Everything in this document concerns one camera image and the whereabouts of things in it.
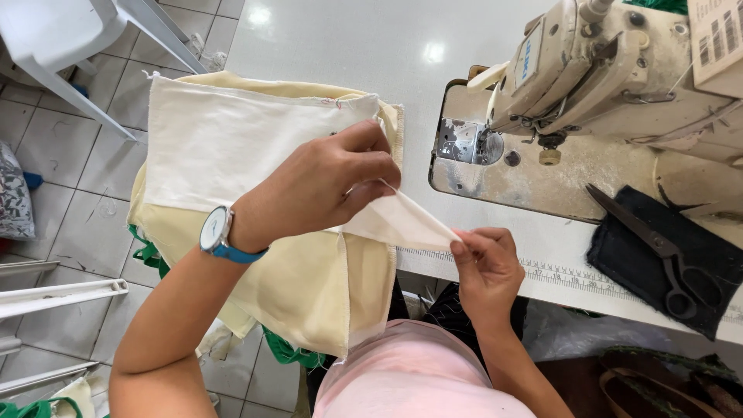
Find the black pants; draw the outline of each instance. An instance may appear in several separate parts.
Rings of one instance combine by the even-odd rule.
[[[524,335],[524,318],[526,317],[526,305],[528,303],[529,300],[527,298],[519,296],[511,308],[511,326],[519,337],[519,340]],[[392,287],[392,302],[389,305],[389,314],[387,315],[387,321],[392,321],[393,319],[410,319],[407,305],[405,304],[405,297],[403,296],[403,291],[400,288],[397,278],[395,278],[395,284]],[[480,346],[477,343],[475,329],[472,327],[472,322],[470,322],[470,319],[464,313],[459,303],[459,283],[450,283],[444,288],[444,291],[436,299],[436,302],[428,310],[428,313],[424,315],[423,322],[438,325],[446,331],[451,332],[475,352],[477,358],[482,363],[482,367],[485,367],[482,351],[480,351]],[[325,363],[322,364],[322,367],[307,370],[307,395],[310,402],[310,414],[315,410],[317,391],[320,388],[322,380],[325,378],[326,369],[330,368],[335,360],[336,357],[334,356],[326,356]]]

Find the white fabric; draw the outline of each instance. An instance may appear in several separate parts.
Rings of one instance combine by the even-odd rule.
[[[376,94],[288,98],[154,77],[144,202],[210,212],[265,180],[299,145],[379,112]],[[200,123],[189,123],[199,115]],[[407,248],[447,251],[459,238],[397,192],[333,228]]]

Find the industrial sewing machine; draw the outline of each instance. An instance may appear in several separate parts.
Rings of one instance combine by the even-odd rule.
[[[740,226],[743,71],[697,67],[743,44],[743,0],[694,45],[688,16],[612,1],[561,0],[526,24],[510,62],[453,80],[429,183],[582,220],[603,213],[584,184],[630,184]]]

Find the fingernail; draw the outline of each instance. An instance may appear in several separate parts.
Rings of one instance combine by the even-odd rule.
[[[452,241],[449,247],[452,249],[452,254],[454,255],[464,254],[464,245],[459,241]]]

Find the forearm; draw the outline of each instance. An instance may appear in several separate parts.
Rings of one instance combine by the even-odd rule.
[[[144,301],[116,350],[118,373],[143,373],[192,355],[249,265],[194,247]]]
[[[494,389],[523,402],[537,418],[573,418],[552,384],[531,361],[510,325],[498,332],[477,331],[477,335]]]

